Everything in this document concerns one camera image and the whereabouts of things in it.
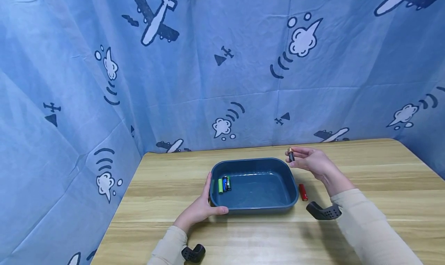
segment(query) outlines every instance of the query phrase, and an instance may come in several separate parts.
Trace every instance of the wrist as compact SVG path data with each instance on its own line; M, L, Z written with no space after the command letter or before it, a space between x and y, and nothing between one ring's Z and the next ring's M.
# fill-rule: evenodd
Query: wrist
M320 180L324 184L329 197L355 189L354 184L339 169L324 174Z
M193 224L194 223L192 223L190 219L187 219L184 216L184 214L179 215L179 217L173 223L174 226L176 226L179 229L182 229L182 231L184 231L186 234L188 234Z

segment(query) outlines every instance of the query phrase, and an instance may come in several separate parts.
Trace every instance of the black holder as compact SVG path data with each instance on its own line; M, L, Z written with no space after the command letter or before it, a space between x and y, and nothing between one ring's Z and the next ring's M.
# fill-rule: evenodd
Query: black holder
M341 215L341 211L337 204L333 204L331 207L322 209L322 207L320 207L315 201L312 201L307 205L306 210L319 221L336 219Z
M204 258L205 253L206 248L201 244L197 244L193 250L189 247L185 247L181 251L182 257L184 257L186 261L190 261L192 263L200 263Z

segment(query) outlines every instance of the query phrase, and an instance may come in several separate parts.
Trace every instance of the tray rim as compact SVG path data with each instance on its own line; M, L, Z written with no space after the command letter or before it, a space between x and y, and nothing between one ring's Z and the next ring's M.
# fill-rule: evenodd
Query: tray rim
M267 210L270 210L270 209L289 209L289 208L291 208L292 206L294 206L294 205L297 203L298 198L299 198L299 190L298 190L297 184L295 183L294 175L293 175L292 171L290 170L289 166L288 166L287 163L285 163L283 160L280 160L280 159L278 159L278 158L274 158L274 157L266 157L266 158L254 158L254 159L225 160L225 161L218 162L216 165L213 166L213 168L212 168L212 170L211 170L211 172L212 172L211 182L212 182L213 180L215 180L214 182L216 183L216 180L217 180L217 179L216 179L216 178L213 178L213 171L214 171L214 169L215 169L219 164L221 164L221 163L227 163L227 162L253 161L253 160L277 160L277 161L283 163L283 164L287 167L287 171L289 171L289 173L292 175L292 180L293 180L292 183L293 183L293 186L294 186L295 191L296 191L296 197L295 197L295 200L293 200L291 203L286 204L286 205L283 205L283 206L265 206L265 207L228 207L229 211L230 211L230 210L258 210L258 209L260 209L260 210L266 210L266 209L267 209ZM217 206L220 206L220 205L215 203L215 200L214 200L214 198L213 198L213 193L212 193L212 189L213 189L213 188L214 188L214 187L211 186L210 191L209 191L209 198L210 198L211 203L213 203L213 205L217 207Z

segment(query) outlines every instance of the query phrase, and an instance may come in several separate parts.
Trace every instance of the hand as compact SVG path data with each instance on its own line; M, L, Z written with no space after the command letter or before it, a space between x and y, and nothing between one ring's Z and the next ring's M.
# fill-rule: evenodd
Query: hand
M209 191L212 173L207 175L206 183L202 194L176 219L174 226L184 230L187 233L190 228L201 221L204 221L209 216L225 215L229 209L225 206L211 207L209 204Z
M336 165L323 151L314 148L292 147L295 161L290 163L292 168L301 168L312 172L317 180L323 182L330 197L340 192L355 189L354 184L341 173Z
M292 147L292 150L295 161L290 162L290 159L286 159L286 162L290 163L289 166L291 168L301 168L310 171L320 181L323 181L329 174L340 172L328 156L319 149Z

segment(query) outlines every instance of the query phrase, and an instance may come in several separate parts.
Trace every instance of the sleeve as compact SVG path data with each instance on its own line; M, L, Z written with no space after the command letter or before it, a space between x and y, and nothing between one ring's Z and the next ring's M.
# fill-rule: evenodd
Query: sleeve
M385 215L359 189L331 197L342 215L337 224L364 265L421 265L422 262L392 229Z
M171 226L151 253L147 265L184 265L181 251L187 247L187 235L182 229Z

